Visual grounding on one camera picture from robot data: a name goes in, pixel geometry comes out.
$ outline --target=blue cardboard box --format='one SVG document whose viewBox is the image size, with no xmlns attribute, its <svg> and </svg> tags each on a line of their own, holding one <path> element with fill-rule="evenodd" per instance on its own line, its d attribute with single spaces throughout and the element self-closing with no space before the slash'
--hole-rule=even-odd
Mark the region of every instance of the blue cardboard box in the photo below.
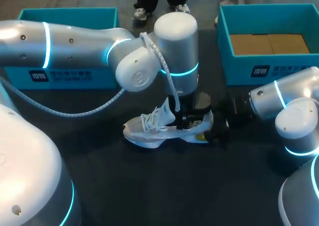
<svg viewBox="0 0 319 226">
<path fill-rule="evenodd" d="M 313 4 L 221 6 L 217 41 L 227 85 L 264 85 L 319 66 L 319 12 Z"/>
<path fill-rule="evenodd" d="M 66 24 L 90 29 L 119 27 L 117 8 L 23 9 L 18 19 Z M 63 68 L 39 69 L 36 67 L 5 67 L 4 69 L 11 83 L 21 90 L 118 88 L 111 69 L 94 69 L 90 67 L 88 66 L 87 69 L 72 69 L 72 71 Z"/>
</svg>

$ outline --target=white cable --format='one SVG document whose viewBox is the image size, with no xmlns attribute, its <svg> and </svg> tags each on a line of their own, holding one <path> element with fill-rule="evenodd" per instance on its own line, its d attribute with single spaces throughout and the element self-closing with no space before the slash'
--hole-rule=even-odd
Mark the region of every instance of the white cable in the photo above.
<svg viewBox="0 0 319 226">
<path fill-rule="evenodd" d="M 105 109 L 106 107 L 108 107 L 111 103 L 113 103 L 115 100 L 117 100 L 122 93 L 125 91 L 124 89 L 121 89 L 112 99 L 110 99 L 107 103 L 101 105 L 98 108 L 95 108 L 94 110 L 88 111 L 88 112 L 84 112 L 84 113 L 62 113 L 62 112 L 58 112 L 55 110 L 52 110 L 50 108 L 47 108 L 43 105 L 41 105 L 40 103 L 37 103 L 36 101 L 32 100 L 31 98 L 29 98 L 26 94 L 22 93 L 21 91 L 19 91 L 17 88 L 15 88 L 14 86 L 12 86 L 7 80 L 5 80 L 3 77 L 0 76 L 0 82 L 5 85 L 9 90 L 11 90 L 13 93 L 17 94 L 19 97 L 21 97 L 23 100 L 25 100 L 26 102 L 28 102 L 29 104 L 47 112 L 53 115 L 58 115 L 58 116 L 62 116 L 62 117 L 82 117 L 82 116 L 88 116 L 88 115 L 92 115 L 95 113 L 100 112 L 101 110 Z"/>
<path fill-rule="evenodd" d="M 174 99 L 175 99 L 175 111 L 179 112 L 180 111 L 180 102 L 179 102 L 178 94 L 177 94 L 173 79 L 171 78 L 167 63 L 166 63 L 163 55 L 161 54 L 159 48 L 154 44 L 154 42 L 150 39 L 150 37 L 148 36 L 148 34 L 146 32 L 140 33 L 140 37 L 144 40 L 147 49 L 149 51 L 154 52 L 157 55 L 157 57 L 159 58 L 160 63 L 162 65 L 162 67 L 164 68 L 164 71 L 166 72 L 169 87 L 170 87 L 170 89 L 173 93 Z"/>
</svg>

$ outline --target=glowing blue light strip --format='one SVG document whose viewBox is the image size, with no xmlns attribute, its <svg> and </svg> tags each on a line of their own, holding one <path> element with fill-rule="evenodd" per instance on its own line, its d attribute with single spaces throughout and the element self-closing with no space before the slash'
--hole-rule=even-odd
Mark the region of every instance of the glowing blue light strip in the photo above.
<svg viewBox="0 0 319 226">
<path fill-rule="evenodd" d="M 51 39 L 50 39 L 50 29 L 49 25 L 46 22 L 43 22 L 44 31 L 45 31 L 45 41 L 46 41 L 46 48 L 45 48 L 45 60 L 42 68 L 47 68 L 49 65 L 50 60 L 50 53 L 51 53 Z"/>
<path fill-rule="evenodd" d="M 59 226 L 63 226 L 65 224 L 65 222 L 67 221 L 67 219 L 68 219 L 68 217 L 70 215 L 70 212 L 71 212 L 71 209 L 72 209 L 72 206 L 73 206 L 73 202 L 74 202 L 74 185 L 73 185 L 72 181 L 71 181 L 71 183 L 72 183 L 72 200 L 71 200 L 70 208 L 69 208 L 69 211 L 66 214 L 64 220 L 62 221 L 62 223 Z"/>
<path fill-rule="evenodd" d="M 122 43 L 122 42 L 128 41 L 128 40 L 131 40 L 131 39 L 130 39 L 130 38 L 126 38 L 126 39 L 116 40 L 116 41 L 112 44 L 112 46 L 110 47 L 110 49 L 109 49 L 109 51 L 108 51 L 108 53 L 107 53 L 107 55 L 106 55 L 106 64 L 107 64 L 107 65 L 109 65 L 109 55 L 110 55 L 110 52 L 112 51 L 112 49 L 113 49 L 116 45 L 118 45 L 119 43 Z"/>
<path fill-rule="evenodd" d="M 311 164 L 311 181 L 313 182 L 315 193 L 319 199 L 319 190 L 315 179 L 315 163 L 318 158 L 318 155 L 314 158 L 313 163 Z"/>
<path fill-rule="evenodd" d="M 171 73 L 170 75 L 173 76 L 173 77 L 185 76 L 187 74 L 190 74 L 190 73 L 194 72 L 197 69 L 197 67 L 198 67 L 198 63 L 196 64 L 196 66 L 193 69 L 191 69 L 191 70 L 189 70 L 187 72 L 184 72 L 184 73 Z"/>
<path fill-rule="evenodd" d="M 319 147 L 313 151 L 307 152 L 307 153 L 295 153 L 292 152 L 291 150 L 289 150 L 286 146 L 285 146 L 286 150 L 292 154 L 292 155 L 296 155 L 296 156 L 307 156 L 307 155 L 312 155 L 312 154 L 318 154 L 319 153 Z"/>
<path fill-rule="evenodd" d="M 277 81 L 274 81 L 274 84 L 275 84 L 275 88 L 276 88 L 277 94 L 278 94 L 278 96 L 279 96 L 279 99 L 280 99 L 280 101 L 281 101 L 281 104 L 283 105 L 284 108 L 286 108 L 286 104 L 285 104 L 285 102 L 284 102 L 283 96 L 281 96 L 281 92 L 280 92 L 280 90 L 279 90 Z"/>
</svg>

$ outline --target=brown cardboard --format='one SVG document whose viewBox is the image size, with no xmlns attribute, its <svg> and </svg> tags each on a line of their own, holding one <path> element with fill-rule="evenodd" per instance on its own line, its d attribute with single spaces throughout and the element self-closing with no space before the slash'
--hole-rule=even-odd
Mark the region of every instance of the brown cardboard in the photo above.
<svg viewBox="0 0 319 226">
<path fill-rule="evenodd" d="M 233 34 L 235 55 L 309 54 L 301 34 Z"/>
<path fill-rule="evenodd" d="M 230 35 L 235 55 L 271 55 L 273 50 L 267 35 Z"/>
<path fill-rule="evenodd" d="M 301 34 L 269 34 L 274 54 L 310 53 Z"/>
</svg>

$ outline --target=shoe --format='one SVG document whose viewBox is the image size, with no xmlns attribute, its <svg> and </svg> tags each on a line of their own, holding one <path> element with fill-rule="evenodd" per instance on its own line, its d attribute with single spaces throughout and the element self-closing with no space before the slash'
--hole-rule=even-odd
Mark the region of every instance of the shoe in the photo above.
<svg viewBox="0 0 319 226">
<path fill-rule="evenodd" d="M 144 8 L 137 8 L 133 14 L 132 20 L 146 22 L 147 17 L 150 15 L 151 13 L 147 13 Z"/>
<path fill-rule="evenodd" d="M 190 13 L 190 9 L 187 4 L 180 4 L 180 5 L 170 5 L 169 8 L 175 12 L 184 12 Z"/>
<path fill-rule="evenodd" d="M 213 126 L 213 113 L 210 111 L 203 117 L 202 121 L 192 122 L 189 129 L 179 130 L 176 128 L 175 115 L 169 108 L 168 98 L 160 108 L 155 108 L 151 114 L 142 114 L 124 124 L 124 137 L 131 143 L 155 149 L 164 141 L 173 138 L 181 138 L 191 143 L 207 143 L 198 139 L 203 132 Z"/>
</svg>

